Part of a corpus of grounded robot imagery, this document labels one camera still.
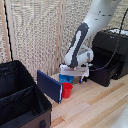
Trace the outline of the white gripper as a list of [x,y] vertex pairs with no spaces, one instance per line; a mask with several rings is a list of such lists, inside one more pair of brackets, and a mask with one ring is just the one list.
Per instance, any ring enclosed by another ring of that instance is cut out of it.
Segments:
[[76,68],[70,68],[67,65],[60,65],[60,74],[68,75],[68,76],[81,76],[88,77],[89,76],[89,68],[78,66]]

